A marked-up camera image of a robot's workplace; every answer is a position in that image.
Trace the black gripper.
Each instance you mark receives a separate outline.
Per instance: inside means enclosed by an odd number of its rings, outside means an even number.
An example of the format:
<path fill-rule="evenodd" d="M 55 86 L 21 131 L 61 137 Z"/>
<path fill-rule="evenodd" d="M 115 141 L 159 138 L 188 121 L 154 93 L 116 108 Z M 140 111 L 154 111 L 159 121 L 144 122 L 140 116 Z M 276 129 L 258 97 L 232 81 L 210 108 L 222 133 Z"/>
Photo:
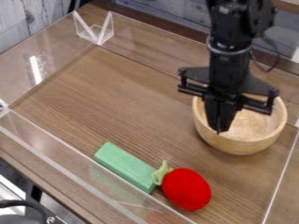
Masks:
<path fill-rule="evenodd" d="M 210 54 L 206 67 L 182 67 L 179 91 L 204 100 L 208 125 L 226 132 L 242 109 L 271 115 L 279 90 L 250 71 L 251 52 L 235 55 Z"/>

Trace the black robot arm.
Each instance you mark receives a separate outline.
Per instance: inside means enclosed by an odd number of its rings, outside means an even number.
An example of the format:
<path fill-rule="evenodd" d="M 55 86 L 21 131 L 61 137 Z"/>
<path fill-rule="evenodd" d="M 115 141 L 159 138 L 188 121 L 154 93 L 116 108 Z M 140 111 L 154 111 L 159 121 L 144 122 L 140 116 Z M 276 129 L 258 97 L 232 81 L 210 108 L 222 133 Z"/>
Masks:
<path fill-rule="evenodd" d="M 250 109 L 270 115 L 279 90 L 250 71 L 254 39 L 274 26 L 272 0 L 206 0 L 211 30 L 210 65 L 182 67 L 178 88 L 204 101 L 210 127 L 230 130 L 236 113 Z"/>

